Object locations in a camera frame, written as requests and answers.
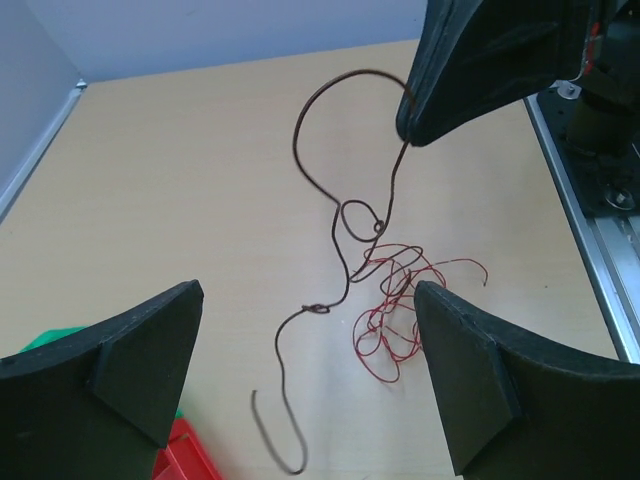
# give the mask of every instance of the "white wall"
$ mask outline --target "white wall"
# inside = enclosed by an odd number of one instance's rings
[[[24,0],[0,0],[0,219],[3,193],[79,78]]]
[[[426,0],[27,3],[87,81],[417,38],[426,9]]]

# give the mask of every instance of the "red wire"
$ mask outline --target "red wire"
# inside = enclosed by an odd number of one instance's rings
[[[381,250],[388,251],[390,249],[395,249],[395,251],[386,257],[375,256]],[[413,256],[407,261],[400,262],[397,260],[402,254],[409,252],[412,252]],[[407,305],[402,302],[412,301],[418,276],[427,272],[432,273],[436,281],[446,288],[447,281],[442,272],[436,267],[454,262],[471,262],[479,266],[484,272],[482,283],[486,286],[489,280],[489,272],[484,265],[471,258],[454,258],[431,263],[425,257],[422,247],[402,243],[374,245],[365,250],[364,258],[365,260],[368,259],[366,266],[361,270],[360,275],[354,279],[354,283],[369,278],[385,265],[389,266],[389,271],[380,282],[380,291],[384,296],[383,301],[374,308],[365,310],[353,324],[351,334],[353,349],[358,360],[374,378],[383,383],[396,383],[401,376],[400,366],[422,350],[422,343],[420,341],[418,323],[415,319],[409,334],[402,334],[397,328],[391,327],[389,320],[397,308],[415,312],[411,304]],[[372,340],[373,343],[373,346],[371,347],[370,345],[367,350],[361,346],[365,340]],[[369,360],[380,351],[385,352],[386,357],[391,360],[395,367],[395,374],[385,377],[377,373],[369,364]]]

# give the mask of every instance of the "table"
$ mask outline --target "table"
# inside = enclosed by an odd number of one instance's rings
[[[181,405],[226,478],[283,478],[258,437],[249,394],[259,389],[277,444],[297,463],[272,336],[301,304],[330,301],[343,288],[329,238],[333,207],[291,158],[295,118],[346,70],[406,76],[415,48],[401,42],[90,85],[0,225],[0,356],[43,330],[92,324],[198,278],[205,309]],[[381,79],[354,79],[310,114],[303,159],[341,197],[384,208],[400,93]],[[454,292],[615,357],[521,103],[410,150],[397,190],[388,241],[489,269],[483,287],[472,265],[443,267]],[[360,248],[346,242],[352,263]],[[353,353],[353,321],[380,301],[374,283],[283,335],[290,396],[311,449],[306,478],[451,479],[424,359],[389,387]]]

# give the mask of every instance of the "string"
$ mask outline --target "string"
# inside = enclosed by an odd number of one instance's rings
[[[337,307],[338,305],[342,304],[348,297],[350,289],[351,289],[351,285],[353,283],[358,283],[358,281],[362,281],[364,279],[358,279],[358,276],[360,275],[360,273],[362,273],[362,271],[367,267],[367,265],[369,264],[369,260],[371,258],[371,256],[373,255],[373,252],[375,250],[375,247],[378,244],[378,241],[380,240],[380,238],[384,235],[384,233],[387,231],[387,228],[389,227],[389,222],[391,220],[391,214],[393,211],[393,204],[395,201],[395,184],[396,184],[396,176],[398,174],[398,170],[400,168],[400,165],[402,163],[402,160],[407,152],[407,149],[409,147],[409,140],[405,140],[402,144],[402,146],[400,147],[400,151],[398,153],[398,156],[396,157],[395,163],[393,165],[393,169],[391,171],[391,179],[390,179],[390,185],[389,185],[389,202],[387,204],[387,211],[382,218],[380,218],[375,210],[373,209],[373,207],[371,207],[367,202],[363,201],[363,200],[359,200],[359,199],[350,199],[350,200],[346,200],[346,201],[341,201],[336,195],[334,195],[333,193],[331,193],[328,189],[326,189],[325,187],[323,187],[322,185],[320,185],[307,171],[307,169],[304,167],[304,165],[302,164],[302,161],[300,160],[300,154],[298,151],[298,143],[299,143],[299,137],[300,137],[300,130],[302,128],[304,119],[306,118],[307,114],[309,113],[309,110],[311,109],[311,107],[313,106],[313,104],[318,100],[318,98],[320,98],[320,96],[322,96],[324,93],[326,93],[329,89],[331,89],[333,86],[337,85],[338,83],[341,83],[349,78],[353,78],[353,77],[357,77],[357,76],[362,76],[362,75],[372,75],[372,76],[376,76],[376,77],[382,77],[382,78],[386,78],[392,82],[394,82],[395,84],[399,85],[403,90],[404,93],[406,94],[407,98],[409,99],[409,104],[410,104],[410,113],[413,113],[413,111],[415,110],[415,98],[410,90],[410,88],[408,87],[408,85],[402,81],[400,78],[396,77],[393,74],[384,72],[382,70],[376,70],[376,69],[359,69],[359,70],[352,70],[350,72],[346,72],[342,75],[339,75],[335,78],[333,78],[332,80],[329,80],[327,83],[325,83],[323,86],[321,86],[308,100],[307,102],[304,104],[304,106],[302,107],[302,110],[300,111],[300,114],[298,115],[298,120],[296,121],[296,125],[295,128],[293,130],[293,138],[292,138],[292,143],[291,143],[291,150],[292,150],[292,154],[293,154],[293,159],[296,163],[296,166],[298,167],[298,170],[300,171],[300,173],[306,178],[306,180],[318,191],[320,192],[325,198],[327,198],[328,200],[330,200],[332,203],[335,204],[335,212],[333,215],[333,220],[331,223],[331,241],[333,243],[336,255],[338,256],[338,259],[340,260],[340,263],[342,265],[342,269],[344,272],[344,291],[342,293],[342,295],[335,301],[327,303],[327,304],[321,304],[321,303],[316,303],[316,304],[312,304],[312,305],[303,305],[300,310],[298,310],[297,312],[291,314],[289,317],[287,317],[278,327],[278,329],[276,330],[276,334],[274,336],[274,350],[275,350],[275,354],[276,357],[278,359],[278,365],[280,367],[280,393],[282,396],[282,402],[285,406],[287,415],[289,417],[289,421],[291,422],[291,426],[293,428],[293,431],[298,439],[298,442],[300,443],[300,450],[302,453],[302,460],[300,463],[300,466],[298,468],[293,468],[291,466],[289,466],[282,458],[282,456],[278,453],[278,451],[276,450],[273,441],[271,440],[271,436],[269,435],[269,432],[267,431],[264,422],[262,421],[262,417],[260,416],[260,413],[258,411],[258,406],[257,406],[257,396],[258,396],[258,392],[256,390],[253,390],[251,392],[251,412],[253,415],[253,419],[258,427],[258,431],[260,433],[260,436],[262,438],[262,441],[264,442],[267,451],[269,453],[269,455],[271,456],[271,458],[273,459],[273,461],[276,463],[276,465],[278,465],[278,467],[285,473],[287,473],[288,475],[300,475],[302,472],[305,471],[305,469],[307,468],[307,464],[309,462],[309,448],[307,445],[307,441],[304,437],[304,434],[302,433],[302,430],[300,429],[300,425],[298,424],[298,420],[293,412],[293,409],[291,408],[291,404],[289,403],[289,398],[287,395],[287,385],[286,385],[286,369],[284,366],[284,362],[282,360],[282,354],[280,352],[280,335],[282,334],[282,331],[284,330],[284,328],[291,323],[294,319],[296,319],[297,317],[299,317],[300,315],[302,315],[303,313],[314,313],[317,315],[326,315],[328,313],[331,312],[331,310],[335,307]],[[351,228],[351,225],[349,224],[349,221],[347,219],[346,216],[346,208],[349,207],[350,205],[360,205],[363,206],[371,215],[371,217],[373,218],[373,226],[372,226],[372,230],[373,230],[373,234],[370,237],[361,237],[359,235],[357,235],[355,233],[355,231]],[[338,243],[338,238],[336,235],[337,232],[337,228],[338,225],[342,223],[342,225],[344,226],[345,230],[347,231],[347,233],[356,241],[360,242],[360,243],[365,243],[365,244],[371,244],[372,248],[368,248],[365,253],[364,253],[364,261],[362,262],[362,264],[360,265],[360,267],[358,267],[357,269],[355,269],[355,271],[353,273],[349,273],[350,269],[349,269],[349,264],[347,263],[344,254],[342,252],[342,249],[340,247],[340,244]]]
[[[390,249],[396,249],[395,253],[382,255]],[[484,272],[482,283],[486,286],[489,280],[489,272],[481,263],[471,258],[454,258],[431,263],[425,257],[423,248],[418,245],[390,243],[377,245],[372,247],[372,250],[382,256],[375,257],[365,252],[365,258],[369,258],[365,269],[366,274],[359,277],[357,281],[369,278],[387,265],[389,271],[380,282],[380,291],[384,299],[379,305],[365,310],[355,321],[351,334],[352,343],[356,356],[364,368],[380,382],[392,384],[400,380],[400,366],[422,351],[422,342],[420,341],[420,332],[415,316],[413,316],[411,333],[408,336],[399,333],[396,328],[389,325],[389,320],[396,309],[400,308],[415,312],[411,304],[407,305],[403,302],[411,302],[417,278],[427,272],[433,273],[438,283],[446,288],[446,279],[440,269],[436,267],[455,262],[471,262],[479,266]],[[406,257],[406,254],[410,255],[409,258],[401,262],[399,260],[400,257]],[[358,334],[357,332],[361,329],[361,324],[365,319],[364,331]],[[362,346],[366,340],[373,341],[373,346],[369,347],[368,350],[365,350]],[[377,373],[368,363],[368,360],[381,350],[386,351],[387,357],[395,367],[395,373],[391,376],[385,377]]]

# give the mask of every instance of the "green object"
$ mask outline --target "green object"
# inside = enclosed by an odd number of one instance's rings
[[[66,337],[67,335],[71,335],[72,333],[79,332],[85,327],[74,327],[74,328],[60,328],[58,330],[48,330],[40,335],[31,342],[29,345],[24,347],[20,352],[26,352],[27,350],[32,350],[34,348],[41,347],[42,345],[46,345],[47,343],[55,342],[56,340],[60,340],[61,338]],[[184,413],[182,410],[178,409],[176,412],[176,418],[184,417]]]

